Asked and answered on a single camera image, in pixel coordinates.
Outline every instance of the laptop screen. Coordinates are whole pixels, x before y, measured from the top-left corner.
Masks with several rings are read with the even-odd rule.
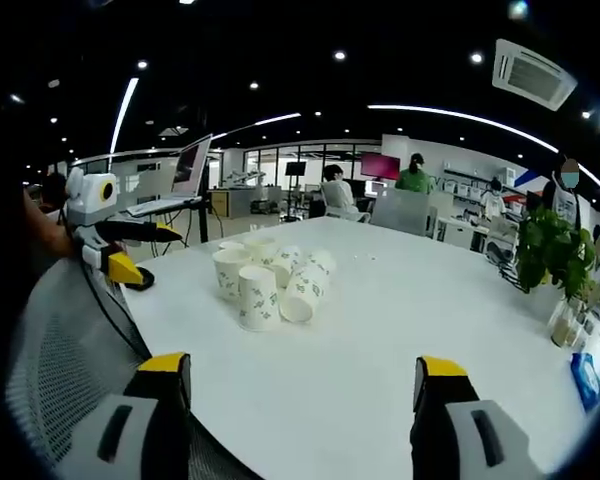
[[[173,192],[198,195],[202,172],[207,162],[207,152],[211,135],[186,146],[180,151],[180,158],[173,177]]]

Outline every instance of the laptop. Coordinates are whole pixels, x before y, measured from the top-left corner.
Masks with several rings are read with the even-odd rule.
[[[202,181],[202,173],[207,162],[207,152],[209,151],[211,137],[212,135],[207,135],[187,145],[180,151],[169,195],[165,195],[159,200],[152,200],[128,207],[127,212],[132,217],[142,217],[164,210],[165,208],[186,205],[187,203],[202,200],[202,197],[199,195],[200,182]]]

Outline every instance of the green plant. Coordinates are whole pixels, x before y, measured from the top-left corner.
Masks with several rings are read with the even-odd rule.
[[[571,224],[543,207],[531,212],[520,223],[520,243],[516,269],[527,293],[537,287],[547,272],[558,288],[570,299],[589,279],[595,250],[589,232]]]

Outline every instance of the black hair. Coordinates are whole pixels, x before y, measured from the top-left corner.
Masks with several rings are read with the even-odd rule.
[[[496,177],[493,177],[493,180],[491,180],[490,185],[491,185],[491,190],[493,190],[494,192],[502,191],[502,183]]]
[[[324,170],[322,170],[322,176],[328,182],[335,180],[338,173],[344,173],[338,165],[327,165],[324,167]]]
[[[594,243],[598,239],[599,236],[600,236],[600,225],[596,225],[595,227],[593,227],[593,242]]]
[[[59,210],[64,205],[67,195],[64,187],[67,184],[67,179],[61,173],[50,173],[42,180],[40,195],[42,201],[48,204],[53,210]]]
[[[410,173],[418,173],[418,164],[422,165],[424,163],[424,158],[420,153],[414,153],[411,155],[411,162],[409,163],[409,172]]]

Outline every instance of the white table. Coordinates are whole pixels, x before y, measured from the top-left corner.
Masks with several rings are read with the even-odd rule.
[[[192,411],[255,472],[274,479],[409,479],[416,357],[467,369],[530,437],[550,471],[587,425],[570,355],[531,318],[524,294],[484,257],[424,237],[320,218],[267,229],[338,262],[309,325],[250,333],[216,297],[212,244],[143,265],[125,297],[153,354],[191,354]]]

